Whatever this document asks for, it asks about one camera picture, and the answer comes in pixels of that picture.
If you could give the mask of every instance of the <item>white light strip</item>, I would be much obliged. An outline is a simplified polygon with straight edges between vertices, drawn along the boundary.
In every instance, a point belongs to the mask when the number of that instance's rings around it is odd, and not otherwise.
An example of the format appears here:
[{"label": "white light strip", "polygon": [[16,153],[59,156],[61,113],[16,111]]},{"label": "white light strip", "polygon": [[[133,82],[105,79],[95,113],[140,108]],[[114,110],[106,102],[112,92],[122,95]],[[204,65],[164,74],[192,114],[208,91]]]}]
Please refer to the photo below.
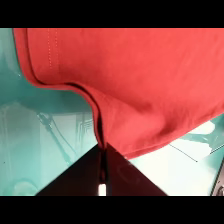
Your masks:
[{"label": "white light strip", "polygon": [[98,195],[99,196],[106,196],[107,195],[106,184],[100,184],[99,185]]}]

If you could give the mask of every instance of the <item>glass table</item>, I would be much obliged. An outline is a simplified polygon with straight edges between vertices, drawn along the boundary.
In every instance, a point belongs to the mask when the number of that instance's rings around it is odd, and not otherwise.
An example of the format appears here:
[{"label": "glass table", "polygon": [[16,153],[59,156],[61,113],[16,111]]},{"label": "glass table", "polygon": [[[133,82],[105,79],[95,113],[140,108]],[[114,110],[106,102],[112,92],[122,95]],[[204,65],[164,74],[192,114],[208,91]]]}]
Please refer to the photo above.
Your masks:
[{"label": "glass table", "polygon": [[[12,29],[0,29],[0,85],[0,196],[35,195],[97,144],[91,109],[78,94],[37,89],[24,79]],[[130,161],[168,195],[210,195],[224,147],[222,129],[209,127],[198,141],[219,150],[199,162],[177,142]]]}]

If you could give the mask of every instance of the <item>teal table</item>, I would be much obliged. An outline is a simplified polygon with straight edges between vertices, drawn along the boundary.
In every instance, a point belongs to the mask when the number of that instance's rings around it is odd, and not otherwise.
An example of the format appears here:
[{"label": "teal table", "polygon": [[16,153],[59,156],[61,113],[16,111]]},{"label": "teal table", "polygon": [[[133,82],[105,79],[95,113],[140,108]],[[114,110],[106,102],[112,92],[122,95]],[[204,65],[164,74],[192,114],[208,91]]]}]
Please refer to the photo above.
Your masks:
[{"label": "teal table", "polygon": [[[35,195],[97,143],[91,109],[24,79],[12,29],[0,29],[0,85],[0,195]],[[174,146],[131,162],[168,195],[209,195],[224,148],[195,162]]]}]

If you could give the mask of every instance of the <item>red fabric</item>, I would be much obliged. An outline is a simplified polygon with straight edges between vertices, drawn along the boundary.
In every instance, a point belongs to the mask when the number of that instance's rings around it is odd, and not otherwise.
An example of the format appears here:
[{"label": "red fabric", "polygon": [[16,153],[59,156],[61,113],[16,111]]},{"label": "red fabric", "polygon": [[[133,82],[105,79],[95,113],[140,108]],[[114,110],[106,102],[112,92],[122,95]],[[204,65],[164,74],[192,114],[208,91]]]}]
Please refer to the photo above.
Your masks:
[{"label": "red fabric", "polygon": [[133,158],[224,109],[223,29],[15,29],[23,74],[88,101],[101,147]]}]

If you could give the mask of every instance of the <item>red cloth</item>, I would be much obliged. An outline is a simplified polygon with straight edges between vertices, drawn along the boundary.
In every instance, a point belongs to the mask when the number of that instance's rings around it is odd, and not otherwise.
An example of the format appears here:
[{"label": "red cloth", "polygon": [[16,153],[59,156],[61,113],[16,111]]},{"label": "red cloth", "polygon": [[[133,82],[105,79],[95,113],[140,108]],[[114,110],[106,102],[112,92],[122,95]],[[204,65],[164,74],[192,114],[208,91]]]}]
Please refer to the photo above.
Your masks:
[{"label": "red cloth", "polygon": [[100,146],[133,158],[224,110],[223,29],[14,30],[23,74],[73,90],[93,111]]}]

